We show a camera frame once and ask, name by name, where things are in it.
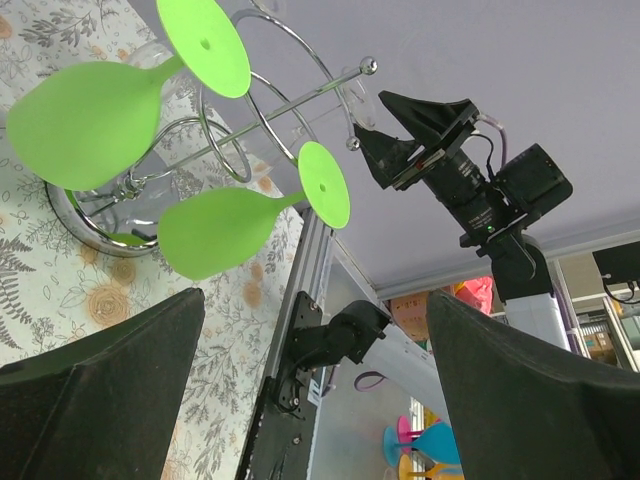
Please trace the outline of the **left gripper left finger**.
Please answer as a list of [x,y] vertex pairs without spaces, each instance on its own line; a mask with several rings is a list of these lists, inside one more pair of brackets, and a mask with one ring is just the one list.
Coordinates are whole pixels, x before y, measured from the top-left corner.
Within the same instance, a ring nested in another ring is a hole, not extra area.
[[188,288],[2,366],[2,478],[160,478],[204,317]]

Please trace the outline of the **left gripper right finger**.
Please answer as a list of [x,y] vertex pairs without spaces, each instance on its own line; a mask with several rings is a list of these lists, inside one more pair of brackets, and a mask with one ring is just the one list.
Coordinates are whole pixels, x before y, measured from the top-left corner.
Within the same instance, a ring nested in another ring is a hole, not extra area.
[[457,298],[428,329],[467,479],[636,479],[639,375],[578,356]]

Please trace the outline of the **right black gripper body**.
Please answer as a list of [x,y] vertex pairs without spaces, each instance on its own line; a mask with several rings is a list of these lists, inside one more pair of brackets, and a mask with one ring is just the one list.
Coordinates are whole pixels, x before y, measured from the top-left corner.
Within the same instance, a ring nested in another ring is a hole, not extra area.
[[428,156],[417,142],[396,142],[392,158],[411,175],[396,188],[424,182],[464,230],[460,246],[523,249],[523,231],[573,194],[551,156],[535,143],[490,177],[459,149]]

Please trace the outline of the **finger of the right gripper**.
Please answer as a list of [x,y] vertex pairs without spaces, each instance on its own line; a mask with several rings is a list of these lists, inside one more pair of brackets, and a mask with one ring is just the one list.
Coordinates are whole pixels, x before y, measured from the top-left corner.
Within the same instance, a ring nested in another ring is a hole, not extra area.
[[386,90],[378,97],[411,137],[427,149],[447,149],[473,131],[475,104],[469,99],[440,103]]
[[400,140],[357,124],[354,131],[369,171],[382,189],[408,189],[424,179],[415,156],[422,145],[416,140]]

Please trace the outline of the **clear wine glass front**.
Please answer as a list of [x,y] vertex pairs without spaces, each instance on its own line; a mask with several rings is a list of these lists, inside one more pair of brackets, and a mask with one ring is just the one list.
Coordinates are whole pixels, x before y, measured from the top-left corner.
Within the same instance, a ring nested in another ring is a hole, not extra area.
[[359,141],[349,129],[372,130],[376,112],[372,97],[361,80],[351,80],[338,90],[344,96],[348,113],[334,93],[316,98],[287,112],[274,121],[275,133],[291,154],[297,156],[308,141],[316,141],[329,147],[329,135],[338,134],[349,152],[359,149]]

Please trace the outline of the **clear wine glass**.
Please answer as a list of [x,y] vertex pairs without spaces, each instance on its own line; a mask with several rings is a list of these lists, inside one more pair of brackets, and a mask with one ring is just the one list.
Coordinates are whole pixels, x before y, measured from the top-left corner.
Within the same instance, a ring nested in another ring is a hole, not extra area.
[[349,152],[359,149],[359,141],[349,129],[372,130],[376,112],[372,97],[361,80],[351,80],[338,90],[344,96],[348,113],[334,93],[316,98],[287,112],[274,121],[275,133],[291,154],[297,156],[308,141],[316,141],[329,147],[329,135],[338,134]]
[[142,69],[151,69],[161,65],[174,56],[167,40],[151,40],[135,48],[127,57],[126,64]]

